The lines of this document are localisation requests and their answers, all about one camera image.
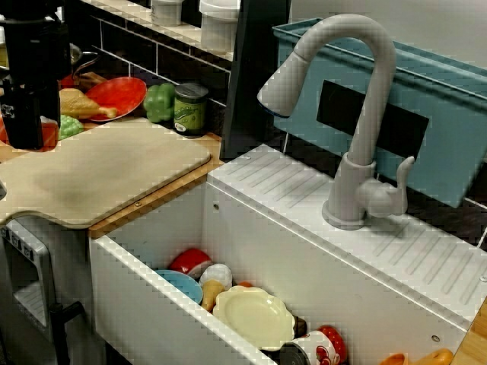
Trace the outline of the black gripper finger with logo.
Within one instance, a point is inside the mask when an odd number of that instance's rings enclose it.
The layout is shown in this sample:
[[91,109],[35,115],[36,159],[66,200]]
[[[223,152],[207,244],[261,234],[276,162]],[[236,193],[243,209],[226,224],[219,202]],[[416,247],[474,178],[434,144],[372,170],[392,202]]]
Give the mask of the black gripper finger with logo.
[[41,149],[43,134],[38,96],[29,88],[10,81],[3,81],[2,88],[1,112],[10,145],[17,149]]

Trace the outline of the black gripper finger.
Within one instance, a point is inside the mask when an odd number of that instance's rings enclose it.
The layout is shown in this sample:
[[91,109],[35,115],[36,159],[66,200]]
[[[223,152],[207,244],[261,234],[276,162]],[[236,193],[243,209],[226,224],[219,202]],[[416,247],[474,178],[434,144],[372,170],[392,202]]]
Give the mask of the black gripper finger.
[[48,119],[60,118],[59,84],[47,81],[42,89],[42,116]]

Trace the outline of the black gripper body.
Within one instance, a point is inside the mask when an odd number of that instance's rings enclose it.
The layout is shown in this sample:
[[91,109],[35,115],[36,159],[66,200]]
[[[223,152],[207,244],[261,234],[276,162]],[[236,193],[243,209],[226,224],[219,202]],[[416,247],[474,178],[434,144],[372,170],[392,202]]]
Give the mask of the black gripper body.
[[72,72],[68,26],[59,20],[1,21],[5,31],[8,74],[1,87],[56,83]]

